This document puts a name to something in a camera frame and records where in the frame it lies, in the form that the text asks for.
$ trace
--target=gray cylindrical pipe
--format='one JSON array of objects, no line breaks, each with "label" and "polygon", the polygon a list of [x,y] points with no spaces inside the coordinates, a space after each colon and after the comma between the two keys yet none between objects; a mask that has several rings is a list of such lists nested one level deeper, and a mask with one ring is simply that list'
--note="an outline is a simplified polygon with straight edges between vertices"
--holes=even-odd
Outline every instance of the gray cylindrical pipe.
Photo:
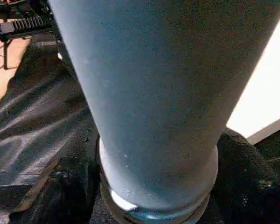
[{"label": "gray cylindrical pipe", "polygon": [[106,178],[148,210],[209,193],[214,146],[280,17],[280,2],[196,2],[50,1]]}]

